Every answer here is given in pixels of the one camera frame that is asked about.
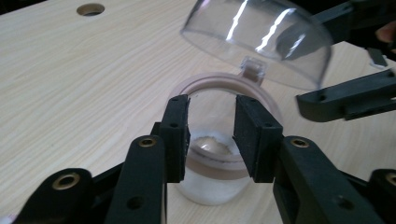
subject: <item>light wood surface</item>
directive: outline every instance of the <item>light wood surface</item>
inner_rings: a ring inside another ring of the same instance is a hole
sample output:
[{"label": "light wood surface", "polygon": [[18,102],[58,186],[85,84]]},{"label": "light wood surface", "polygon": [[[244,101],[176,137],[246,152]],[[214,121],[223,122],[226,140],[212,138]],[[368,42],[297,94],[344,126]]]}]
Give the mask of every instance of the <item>light wood surface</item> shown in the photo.
[{"label": "light wood surface", "polygon": [[[95,2],[106,10],[94,17],[76,12],[86,0],[49,0],[0,16],[0,217],[18,214],[57,171],[98,175],[122,162],[185,78],[238,72],[179,36],[194,0]],[[341,43],[324,85],[378,71],[365,50]],[[297,111],[294,95],[303,91],[271,81],[262,87],[280,107],[284,134],[312,139],[339,169],[363,179],[395,169],[396,112],[314,123]],[[173,185],[168,193],[169,223],[281,223],[269,184],[250,183],[221,206],[192,203]]]}]

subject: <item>clear plastic jar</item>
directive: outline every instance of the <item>clear plastic jar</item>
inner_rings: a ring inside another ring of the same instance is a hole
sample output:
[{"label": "clear plastic jar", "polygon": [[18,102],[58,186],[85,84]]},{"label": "clear plastic jar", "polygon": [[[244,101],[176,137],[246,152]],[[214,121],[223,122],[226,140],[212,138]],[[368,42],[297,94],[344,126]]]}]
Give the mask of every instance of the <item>clear plastic jar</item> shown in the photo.
[{"label": "clear plastic jar", "polygon": [[191,99],[186,174],[177,189],[196,203],[227,203],[250,180],[233,140],[236,94],[256,98],[281,122],[276,103],[260,88],[265,66],[252,61],[245,61],[245,65],[238,76],[208,73],[187,79],[171,95],[188,94]]}]

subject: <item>screw hole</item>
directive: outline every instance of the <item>screw hole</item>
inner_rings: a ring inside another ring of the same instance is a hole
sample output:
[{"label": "screw hole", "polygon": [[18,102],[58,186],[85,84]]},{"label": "screw hole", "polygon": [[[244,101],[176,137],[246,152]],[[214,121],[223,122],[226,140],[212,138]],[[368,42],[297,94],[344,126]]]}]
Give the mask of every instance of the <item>screw hole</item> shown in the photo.
[{"label": "screw hole", "polygon": [[85,17],[96,16],[104,11],[105,11],[105,7],[97,3],[89,3],[77,8],[78,15]]},{"label": "screw hole", "polygon": [[139,209],[145,203],[145,199],[140,196],[133,197],[132,199],[128,200],[127,207],[131,210]]},{"label": "screw hole", "polygon": [[386,178],[391,185],[396,186],[396,174],[389,173],[387,174]]},{"label": "screw hole", "polygon": [[141,147],[152,147],[157,143],[157,141],[154,138],[144,138],[140,140],[139,146]]},{"label": "screw hole", "polygon": [[346,198],[344,198],[344,196],[342,195],[338,195],[334,200],[335,203],[341,208],[344,208],[346,210],[352,210],[354,208],[353,203],[347,200]]},{"label": "screw hole", "polygon": [[325,101],[326,98],[327,98],[326,95],[320,95],[320,96],[319,96],[319,100],[320,100],[320,101]]},{"label": "screw hole", "polygon": [[299,139],[299,138],[294,138],[291,140],[291,143],[295,146],[295,147],[309,147],[309,143],[305,142],[305,140],[303,139]]},{"label": "screw hole", "polygon": [[79,174],[71,173],[59,176],[53,183],[52,188],[56,190],[64,190],[73,188],[79,181]]}]

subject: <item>transparent dome lid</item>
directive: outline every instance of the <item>transparent dome lid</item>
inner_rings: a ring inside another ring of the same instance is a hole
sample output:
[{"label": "transparent dome lid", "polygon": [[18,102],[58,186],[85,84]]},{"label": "transparent dome lid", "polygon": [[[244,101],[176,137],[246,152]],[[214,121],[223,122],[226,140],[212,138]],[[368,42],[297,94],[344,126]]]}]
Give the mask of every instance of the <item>transparent dome lid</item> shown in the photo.
[{"label": "transparent dome lid", "polygon": [[236,66],[266,66],[265,78],[320,89],[332,40],[304,10],[274,0],[199,0],[181,30],[197,48]]}]

